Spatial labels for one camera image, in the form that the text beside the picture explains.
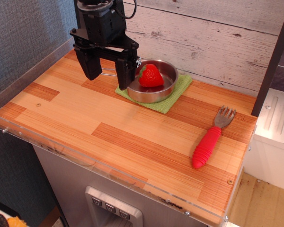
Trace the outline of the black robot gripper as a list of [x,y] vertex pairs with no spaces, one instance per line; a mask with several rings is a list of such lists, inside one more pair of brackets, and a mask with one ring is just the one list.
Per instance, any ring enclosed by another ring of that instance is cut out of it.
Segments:
[[84,27],[72,29],[75,38],[74,50],[85,76],[94,80],[102,73],[100,58],[115,61],[118,84],[121,90],[133,82],[135,69],[139,67],[137,49],[139,44],[129,38],[126,20],[133,18],[125,15],[122,0],[79,0],[79,13]]

